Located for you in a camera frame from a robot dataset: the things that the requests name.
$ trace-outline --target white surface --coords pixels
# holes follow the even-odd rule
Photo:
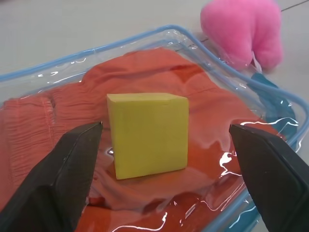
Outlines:
[[[201,35],[209,0],[0,0],[0,74],[27,68],[165,24]],[[278,0],[282,9],[302,0]],[[283,12],[284,63],[271,79],[309,101],[309,3]],[[303,142],[305,151],[309,143]],[[266,232],[259,223],[254,232]]]

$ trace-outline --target pink plush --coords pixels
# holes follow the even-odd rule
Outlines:
[[[281,11],[274,0],[213,0],[201,11],[201,26],[221,58],[238,70],[251,63],[252,51],[262,68],[282,61]]]

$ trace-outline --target clear plastic bag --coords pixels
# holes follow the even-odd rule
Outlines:
[[[183,28],[165,26],[0,76],[3,174],[12,175],[3,180],[9,188],[0,188],[0,207],[61,135],[102,121],[89,205],[77,232],[252,227],[258,213],[241,178],[229,125],[250,124],[278,134],[295,150],[309,126],[309,107],[302,99],[254,73],[235,71]],[[137,92],[189,99],[186,169],[115,179],[106,94]]]

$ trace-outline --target orange cloth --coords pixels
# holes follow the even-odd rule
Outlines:
[[[139,92],[168,92],[189,99],[188,167],[117,181],[113,158],[107,154],[111,136],[106,94]],[[199,66],[177,53],[159,48],[126,54],[93,67],[80,83],[4,103],[0,209],[65,132],[103,121],[89,193],[90,203],[97,207],[85,209],[76,231],[109,232],[118,227],[117,232],[137,231],[132,225],[198,231],[243,188],[229,125],[258,120],[236,95],[217,87]],[[257,125],[276,133],[268,125]]]

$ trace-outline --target yellow sponge block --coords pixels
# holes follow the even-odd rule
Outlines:
[[[188,99],[168,93],[108,94],[117,179],[183,169]]]

